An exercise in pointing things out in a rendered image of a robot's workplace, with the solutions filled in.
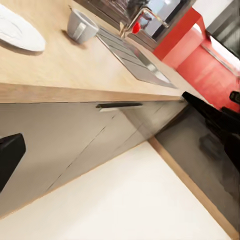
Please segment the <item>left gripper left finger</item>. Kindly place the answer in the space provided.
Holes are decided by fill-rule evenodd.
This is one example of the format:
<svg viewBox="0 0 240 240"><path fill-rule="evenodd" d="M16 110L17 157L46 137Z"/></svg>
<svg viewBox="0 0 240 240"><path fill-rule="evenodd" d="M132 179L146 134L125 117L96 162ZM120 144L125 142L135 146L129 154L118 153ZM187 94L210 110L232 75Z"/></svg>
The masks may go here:
<svg viewBox="0 0 240 240"><path fill-rule="evenodd" d="M26 152L22 133L0 138L0 193Z"/></svg>

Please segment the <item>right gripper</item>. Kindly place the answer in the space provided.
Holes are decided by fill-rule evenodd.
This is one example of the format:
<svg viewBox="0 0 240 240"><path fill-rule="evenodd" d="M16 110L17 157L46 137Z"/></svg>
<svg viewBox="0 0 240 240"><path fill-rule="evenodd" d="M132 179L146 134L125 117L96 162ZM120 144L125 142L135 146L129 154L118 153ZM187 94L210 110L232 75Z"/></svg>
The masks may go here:
<svg viewBox="0 0 240 240"><path fill-rule="evenodd" d="M220 110L206 101L185 91L182 95L190 105L205 119L204 123L222 144L226 143L228 133L240 135L240 114L223 106Z"/></svg>

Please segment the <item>coffee cup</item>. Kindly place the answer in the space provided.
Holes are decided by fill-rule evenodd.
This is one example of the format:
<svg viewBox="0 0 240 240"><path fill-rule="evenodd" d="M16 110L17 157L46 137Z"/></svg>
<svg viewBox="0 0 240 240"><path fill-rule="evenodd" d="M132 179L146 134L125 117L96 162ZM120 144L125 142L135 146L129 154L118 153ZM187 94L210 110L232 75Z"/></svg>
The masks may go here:
<svg viewBox="0 0 240 240"><path fill-rule="evenodd" d="M77 43L90 40L97 32L98 26L78 9L73 9L67 22L67 33Z"/></svg>

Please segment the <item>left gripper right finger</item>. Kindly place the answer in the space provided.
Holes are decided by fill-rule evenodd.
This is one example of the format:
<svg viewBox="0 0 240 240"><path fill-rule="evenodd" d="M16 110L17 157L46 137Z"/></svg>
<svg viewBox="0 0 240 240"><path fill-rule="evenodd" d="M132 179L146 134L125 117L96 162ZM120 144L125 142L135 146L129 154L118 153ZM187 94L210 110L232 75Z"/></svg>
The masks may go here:
<svg viewBox="0 0 240 240"><path fill-rule="evenodd" d="M240 135L231 132L228 133L224 144L224 151L240 173Z"/></svg>

